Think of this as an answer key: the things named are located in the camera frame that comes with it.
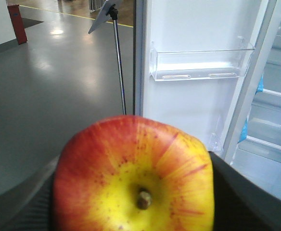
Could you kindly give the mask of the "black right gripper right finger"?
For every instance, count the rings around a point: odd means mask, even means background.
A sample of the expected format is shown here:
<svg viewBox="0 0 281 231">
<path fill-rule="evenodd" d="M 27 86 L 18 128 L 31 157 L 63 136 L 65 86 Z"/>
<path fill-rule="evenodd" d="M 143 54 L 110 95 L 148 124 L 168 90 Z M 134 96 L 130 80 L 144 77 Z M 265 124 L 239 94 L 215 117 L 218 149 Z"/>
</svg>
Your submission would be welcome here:
<svg viewBox="0 0 281 231">
<path fill-rule="evenodd" d="M 215 231 L 281 231 L 281 200 L 261 189 L 214 152 Z"/>
</svg>

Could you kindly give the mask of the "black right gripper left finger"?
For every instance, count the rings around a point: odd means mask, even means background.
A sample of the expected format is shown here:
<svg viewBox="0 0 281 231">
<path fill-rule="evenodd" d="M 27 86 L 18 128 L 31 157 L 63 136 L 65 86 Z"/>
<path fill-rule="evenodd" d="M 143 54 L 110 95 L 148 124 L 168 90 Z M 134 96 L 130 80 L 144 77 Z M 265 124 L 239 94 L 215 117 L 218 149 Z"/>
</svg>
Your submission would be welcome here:
<svg viewBox="0 0 281 231">
<path fill-rule="evenodd" d="M 52 231 L 52 188 L 59 156 L 0 195 L 0 231 Z"/>
</svg>

